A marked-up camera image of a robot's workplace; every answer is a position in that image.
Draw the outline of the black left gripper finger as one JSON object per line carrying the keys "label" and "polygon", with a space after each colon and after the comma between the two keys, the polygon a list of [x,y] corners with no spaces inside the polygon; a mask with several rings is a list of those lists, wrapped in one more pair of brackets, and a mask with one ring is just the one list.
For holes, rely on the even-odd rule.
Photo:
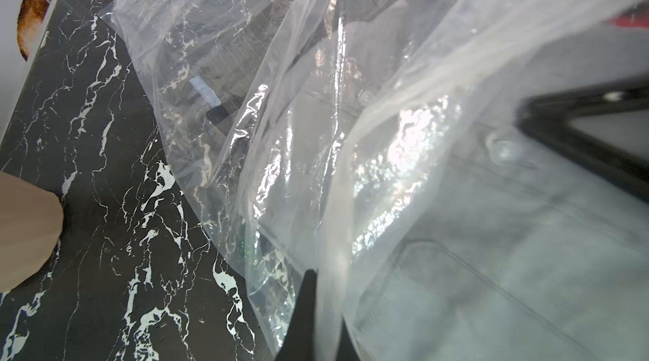
{"label": "black left gripper finger", "polygon": [[317,272],[307,270],[292,314],[284,343],[275,361],[315,361],[314,327]]}

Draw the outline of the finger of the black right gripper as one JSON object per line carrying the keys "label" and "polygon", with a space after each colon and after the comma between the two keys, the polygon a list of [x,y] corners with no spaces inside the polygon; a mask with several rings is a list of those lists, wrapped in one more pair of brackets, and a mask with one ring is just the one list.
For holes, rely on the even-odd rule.
{"label": "finger of the black right gripper", "polygon": [[640,76],[525,100],[516,127],[648,202],[648,78]]}

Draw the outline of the grey shirt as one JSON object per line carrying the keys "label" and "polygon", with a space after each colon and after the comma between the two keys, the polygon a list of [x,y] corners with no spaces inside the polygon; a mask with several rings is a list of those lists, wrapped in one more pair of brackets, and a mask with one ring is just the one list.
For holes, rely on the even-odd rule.
{"label": "grey shirt", "polygon": [[510,50],[473,38],[440,64],[473,117],[358,299],[358,359],[647,359],[647,203],[516,126],[535,97],[647,75],[647,23]]}

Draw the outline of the green plant in beige pot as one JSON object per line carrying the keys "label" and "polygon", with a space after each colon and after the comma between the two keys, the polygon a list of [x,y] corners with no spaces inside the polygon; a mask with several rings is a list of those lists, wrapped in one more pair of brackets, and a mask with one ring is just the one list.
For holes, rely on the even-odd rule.
{"label": "green plant in beige pot", "polygon": [[48,261],[63,230],[64,210],[52,192],[1,174],[1,291],[8,292]]}

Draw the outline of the clear plastic vacuum bag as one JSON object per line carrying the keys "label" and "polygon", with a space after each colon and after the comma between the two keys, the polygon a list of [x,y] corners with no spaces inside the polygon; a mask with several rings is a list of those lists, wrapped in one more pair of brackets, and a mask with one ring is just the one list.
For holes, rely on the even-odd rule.
{"label": "clear plastic vacuum bag", "polygon": [[316,360],[356,359],[368,282],[472,113],[440,64],[536,46],[648,0],[114,0],[167,162],[278,353],[307,270]]}

